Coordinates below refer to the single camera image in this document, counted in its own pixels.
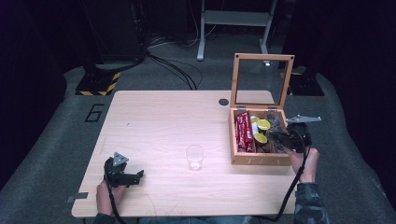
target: wooden box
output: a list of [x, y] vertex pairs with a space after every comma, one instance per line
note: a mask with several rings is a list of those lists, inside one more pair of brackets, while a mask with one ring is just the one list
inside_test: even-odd
[[[271, 131], [285, 132], [287, 127], [284, 104], [289, 87], [293, 55], [236, 53], [233, 65], [233, 85], [230, 102], [230, 145], [232, 164], [289, 166], [288, 154], [275, 141], [259, 144], [254, 138], [258, 119], [266, 119]], [[240, 122], [237, 117], [247, 113], [250, 147], [242, 148]], [[265, 128], [259, 132], [266, 135]]]

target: hand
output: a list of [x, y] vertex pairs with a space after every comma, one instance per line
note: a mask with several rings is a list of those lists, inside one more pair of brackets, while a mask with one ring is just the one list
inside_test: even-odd
[[[297, 153], [294, 150], [291, 150], [288, 147], [283, 147], [285, 151], [289, 154], [289, 158], [291, 160], [291, 167], [294, 170], [294, 173], [297, 174], [297, 171], [300, 169], [303, 164], [304, 154]], [[300, 183], [315, 183], [315, 176], [317, 173], [318, 160], [319, 160], [319, 152], [314, 147], [307, 147], [306, 153], [309, 154], [306, 158], [305, 168], [303, 174], [300, 176]]]
[[[126, 186], [118, 186], [116, 188], [112, 188], [112, 193], [114, 196], [114, 202], [116, 206], [120, 204], [121, 197], [125, 189]], [[103, 180], [96, 187], [96, 203], [97, 203], [98, 213], [105, 214], [108, 216], [113, 215], [113, 208], [111, 206], [111, 201], [108, 195], [108, 189], [105, 180]]]

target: yellow and black hazard tape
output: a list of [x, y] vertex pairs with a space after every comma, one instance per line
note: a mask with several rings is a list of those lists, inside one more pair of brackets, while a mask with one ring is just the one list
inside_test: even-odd
[[76, 91], [76, 95], [109, 95], [113, 92], [114, 88], [116, 87], [117, 81], [119, 80], [120, 73], [114, 75], [113, 79], [111, 80], [110, 85], [108, 86], [106, 91]]

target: person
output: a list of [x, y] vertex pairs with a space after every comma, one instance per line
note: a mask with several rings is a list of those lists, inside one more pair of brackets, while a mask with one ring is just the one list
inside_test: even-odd
[[[284, 147], [289, 154], [291, 167], [297, 174], [299, 168], [303, 164], [304, 155], [294, 150]], [[316, 173], [318, 168], [319, 152], [314, 147], [308, 147], [307, 158], [304, 166], [304, 172], [300, 176], [299, 184], [297, 184], [296, 202], [294, 210], [294, 223], [330, 223], [327, 210], [320, 198], [319, 186], [316, 183]], [[119, 204], [125, 186], [113, 188], [114, 201], [116, 206]], [[94, 219], [94, 224], [113, 224], [116, 219], [113, 217], [113, 210], [109, 200], [108, 189], [105, 181], [97, 186], [97, 209], [98, 214]], [[211, 223], [249, 223], [251, 217], [206, 217], [194, 218], [193, 223], [211, 224]], [[190, 218], [184, 218], [186, 223], [190, 223]], [[139, 223], [183, 223], [182, 218], [142, 218]]]

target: table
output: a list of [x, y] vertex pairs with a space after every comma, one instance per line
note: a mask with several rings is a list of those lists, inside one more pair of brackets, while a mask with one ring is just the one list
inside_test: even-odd
[[262, 39], [260, 39], [260, 48], [262, 54], [267, 54], [267, 39], [270, 32], [277, 0], [272, 0], [269, 12], [244, 12], [244, 11], [222, 11], [206, 10], [205, 0], [201, 0], [201, 37], [198, 47], [197, 60], [204, 60], [205, 52], [205, 25], [222, 24], [222, 25], [245, 25], [245, 26], [262, 26], [265, 27]]
[[[267, 98], [256, 91], [238, 97]], [[231, 91], [117, 91], [73, 205], [74, 217], [94, 217], [96, 186], [105, 161], [129, 158], [126, 174], [144, 170], [118, 209], [122, 217], [194, 217], [277, 214], [294, 178], [291, 167], [231, 165], [228, 130]], [[205, 148], [203, 168], [190, 171], [184, 150]], [[285, 213], [293, 213], [290, 197]]]

